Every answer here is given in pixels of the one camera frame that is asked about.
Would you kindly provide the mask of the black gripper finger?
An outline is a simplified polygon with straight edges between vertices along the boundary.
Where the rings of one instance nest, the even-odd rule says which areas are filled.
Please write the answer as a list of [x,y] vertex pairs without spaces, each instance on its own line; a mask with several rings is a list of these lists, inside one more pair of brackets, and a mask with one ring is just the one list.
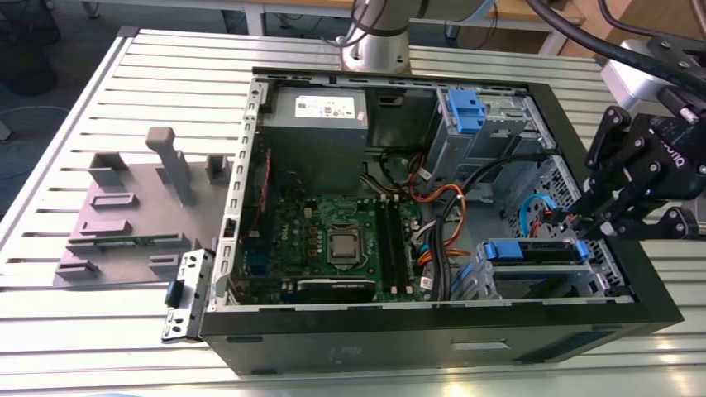
[[643,218],[663,203],[651,199],[663,171],[654,138],[648,116],[606,109],[584,159],[582,195],[554,211],[555,218]]
[[687,208],[668,207],[655,223],[644,222],[648,213],[644,206],[638,206],[622,213],[606,211],[600,215],[579,217],[575,220],[576,236],[584,240],[604,237],[634,241],[702,240],[702,226]]

